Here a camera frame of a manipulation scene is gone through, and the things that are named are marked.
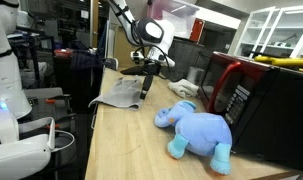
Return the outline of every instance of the blue light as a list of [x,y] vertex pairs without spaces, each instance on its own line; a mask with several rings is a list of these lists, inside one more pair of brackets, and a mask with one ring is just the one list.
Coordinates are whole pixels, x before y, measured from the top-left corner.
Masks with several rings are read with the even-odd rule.
[[5,102],[0,102],[0,106],[3,110],[7,110],[8,111],[8,106],[5,104]]

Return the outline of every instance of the stuffed elephant ear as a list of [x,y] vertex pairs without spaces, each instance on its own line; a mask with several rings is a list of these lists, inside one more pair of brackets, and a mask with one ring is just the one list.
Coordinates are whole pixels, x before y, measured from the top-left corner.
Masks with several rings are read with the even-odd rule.
[[183,106],[184,109],[186,109],[187,111],[193,113],[194,110],[197,108],[197,105],[195,105],[193,102],[191,101],[179,101],[178,102],[181,106]]
[[157,125],[158,127],[168,127],[169,125],[171,125],[167,117],[169,111],[169,108],[162,108],[160,111],[158,111],[154,118],[155,125]]

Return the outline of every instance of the cabinet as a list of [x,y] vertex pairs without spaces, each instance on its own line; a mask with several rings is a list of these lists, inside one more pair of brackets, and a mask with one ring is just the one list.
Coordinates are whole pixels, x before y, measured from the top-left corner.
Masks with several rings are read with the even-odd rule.
[[252,51],[300,57],[303,54],[303,6],[251,12],[233,55],[253,58]]

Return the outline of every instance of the white robot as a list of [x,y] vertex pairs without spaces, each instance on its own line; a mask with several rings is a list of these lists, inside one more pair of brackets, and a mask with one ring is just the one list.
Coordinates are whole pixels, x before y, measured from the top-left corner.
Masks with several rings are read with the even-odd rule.
[[[133,61],[174,66],[174,61],[167,57],[174,37],[174,26],[170,22],[150,18],[135,21],[124,0],[110,0],[109,4],[125,28],[128,41],[141,48],[151,47],[147,57],[138,50],[131,52]],[[22,90],[17,58],[7,40],[7,34],[15,30],[18,7],[18,0],[0,0],[0,179],[10,180],[22,179],[39,172],[48,164],[51,152],[73,143],[72,141],[60,149],[55,148],[54,135],[57,130],[54,130],[52,118],[22,125],[17,123],[18,118],[31,111]],[[19,133],[32,131],[46,124],[51,124],[49,134],[19,139]]]

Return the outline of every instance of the blue stuffed elephant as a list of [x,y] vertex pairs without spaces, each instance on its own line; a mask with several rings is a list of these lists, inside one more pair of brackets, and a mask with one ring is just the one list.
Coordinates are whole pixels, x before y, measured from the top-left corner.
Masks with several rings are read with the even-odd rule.
[[176,135],[167,148],[171,156],[179,159],[185,149],[200,156],[213,156],[210,167],[220,173],[230,173],[232,136],[222,116],[210,113],[194,113],[196,105],[191,101],[179,101],[171,108],[161,109],[155,116],[160,127],[175,126]]

